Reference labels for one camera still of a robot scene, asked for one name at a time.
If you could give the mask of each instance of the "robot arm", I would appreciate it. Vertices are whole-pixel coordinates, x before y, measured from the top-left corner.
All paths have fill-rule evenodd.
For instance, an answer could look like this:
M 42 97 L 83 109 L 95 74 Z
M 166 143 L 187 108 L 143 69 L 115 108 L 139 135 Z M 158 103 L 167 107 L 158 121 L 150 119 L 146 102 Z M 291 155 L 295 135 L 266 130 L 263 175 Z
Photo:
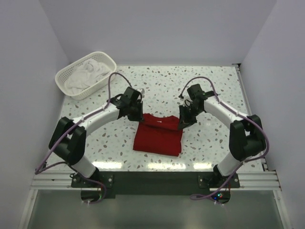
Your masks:
M 255 156 L 266 148 L 263 134 L 253 124 L 221 105 L 213 91 L 204 92 L 199 84 L 195 84 L 188 88 L 187 92 L 192 102 L 186 106 L 179 106 L 179 129 L 184 129 L 196 123 L 196 116 L 202 112 L 212 114 L 230 129 L 230 153 L 218 165 L 214 166 L 214 182 L 229 176 L 246 158 Z M 239 113 L 230 105 L 222 103 L 236 113 L 247 116 Z M 262 127 L 258 116 L 247 117 Z
M 65 137 L 58 144 L 54 149 L 54 153 L 84 177 L 92 180 L 100 180 L 99 170 L 84 155 L 86 137 L 108 122 L 112 122 L 123 116 L 127 116 L 130 121 L 142 121 L 141 98 L 142 94 L 140 92 L 128 87 L 124 94 L 111 98 L 108 107 L 101 112 L 97 112 L 100 110 L 100 108 L 98 108 L 88 114 L 74 119 L 63 117 L 59 120 L 55 128 L 49 144 L 49 149 L 53 147 L 55 142 L 70 127 L 78 121 L 83 120 L 83 122 L 72 130 L 70 133 L 71 137 Z

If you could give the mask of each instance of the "gray floor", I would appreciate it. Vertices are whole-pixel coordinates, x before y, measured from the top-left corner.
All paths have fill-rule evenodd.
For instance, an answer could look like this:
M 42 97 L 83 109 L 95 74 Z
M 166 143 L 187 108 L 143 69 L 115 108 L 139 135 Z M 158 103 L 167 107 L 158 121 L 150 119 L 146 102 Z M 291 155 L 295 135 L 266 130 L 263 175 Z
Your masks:
M 40 191 L 30 229 L 282 229 L 272 191 L 235 191 L 225 208 L 181 196 L 117 196 L 87 206 L 80 191 Z

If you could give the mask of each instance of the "folded garment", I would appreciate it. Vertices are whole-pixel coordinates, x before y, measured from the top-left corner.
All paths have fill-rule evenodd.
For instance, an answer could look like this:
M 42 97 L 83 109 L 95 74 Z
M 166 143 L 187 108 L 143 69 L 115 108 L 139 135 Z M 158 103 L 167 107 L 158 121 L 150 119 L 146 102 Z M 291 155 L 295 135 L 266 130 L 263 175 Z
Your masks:
M 182 130 L 178 130 L 179 119 L 175 116 L 158 118 L 143 114 L 139 123 L 133 149 L 148 153 L 178 156 L 181 153 Z
M 102 80 L 110 69 L 104 63 L 94 59 L 88 59 L 77 67 L 70 77 L 65 81 L 64 86 L 70 94 L 79 94 L 88 87 Z

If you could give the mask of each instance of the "red cloth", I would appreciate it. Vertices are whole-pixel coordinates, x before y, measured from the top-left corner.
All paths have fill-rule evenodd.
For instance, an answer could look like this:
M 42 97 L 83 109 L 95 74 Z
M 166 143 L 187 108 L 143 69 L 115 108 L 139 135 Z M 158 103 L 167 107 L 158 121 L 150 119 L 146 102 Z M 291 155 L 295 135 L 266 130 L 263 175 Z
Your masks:
M 133 149 L 148 153 L 178 156 L 181 153 L 182 130 L 178 130 L 179 119 L 175 116 L 158 118 L 143 114 L 139 123 Z

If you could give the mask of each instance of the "wall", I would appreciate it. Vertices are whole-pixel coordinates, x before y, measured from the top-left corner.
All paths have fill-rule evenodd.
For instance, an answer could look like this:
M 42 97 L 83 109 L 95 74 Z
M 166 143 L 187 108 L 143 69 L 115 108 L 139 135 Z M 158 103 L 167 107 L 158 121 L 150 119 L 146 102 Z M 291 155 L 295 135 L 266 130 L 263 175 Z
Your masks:
M 240 63 L 276 0 L 40 0 L 69 60 Z
M 37 0 L 0 1 L 0 228 L 18 227 L 61 108 L 68 64 Z
M 252 111 L 270 136 L 269 167 L 278 172 L 295 228 L 304 228 L 305 1 L 278 0 L 241 65 Z

